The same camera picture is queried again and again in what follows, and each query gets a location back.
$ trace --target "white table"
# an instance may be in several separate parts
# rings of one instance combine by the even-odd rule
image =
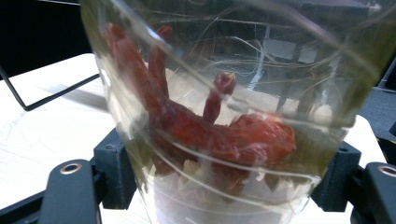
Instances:
[[[13,77],[11,82],[27,105],[97,74],[93,55],[52,64]],[[4,81],[0,82],[0,209],[45,189],[52,168],[64,161],[89,160],[93,148],[114,128],[98,78],[75,91],[25,112]],[[362,152],[362,167],[385,162],[370,124],[357,117],[346,137]],[[312,201],[297,215],[297,223],[349,223],[345,213],[324,213]],[[102,209],[104,223],[149,223],[138,194],[129,211]]]

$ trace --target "curved glass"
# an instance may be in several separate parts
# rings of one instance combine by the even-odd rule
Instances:
[[[153,223],[288,223],[396,47],[392,1],[80,2]]]

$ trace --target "metal screw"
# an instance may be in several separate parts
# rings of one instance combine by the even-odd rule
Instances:
[[[106,145],[106,149],[113,149],[114,147],[116,147],[116,146],[114,146],[113,144],[107,144]]]
[[[80,163],[71,163],[62,167],[61,174],[63,175],[71,175],[81,169],[82,165]]]
[[[386,165],[378,166],[378,170],[384,175],[390,175],[392,177],[396,177],[396,169],[393,167],[389,167]]]

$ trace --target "black holder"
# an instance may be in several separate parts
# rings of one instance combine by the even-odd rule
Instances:
[[[127,209],[136,183],[116,129],[93,150],[91,161],[68,161],[49,175],[47,189],[0,210],[0,223],[101,223],[99,203]],[[361,153],[343,144],[312,199],[325,212],[354,205],[352,224],[396,223],[396,167],[373,162],[359,167]]]

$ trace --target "red specimen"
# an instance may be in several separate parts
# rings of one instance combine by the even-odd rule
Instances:
[[[167,39],[172,33],[164,26],[157,34]],[[131,39],[113,23],[106,27],[106,41],[120,78],[149,113],[150,136],[153,142],[179,164],[196,157],[175,146],[197,151],[214,158],[241,165],[276,163],[295,149],[293,129],[278,121],[276,115],[246,114],[229,126],[214,124],[221,106],[222,94],[232,94],[235,76],[220,72],[214,80],[203,116],[169,99],[165,77],[165,54],[158,47],[151,49],[148,68]],[[245,171],[214,163],[215,178],[226,185],[231,194],[239,192]]]

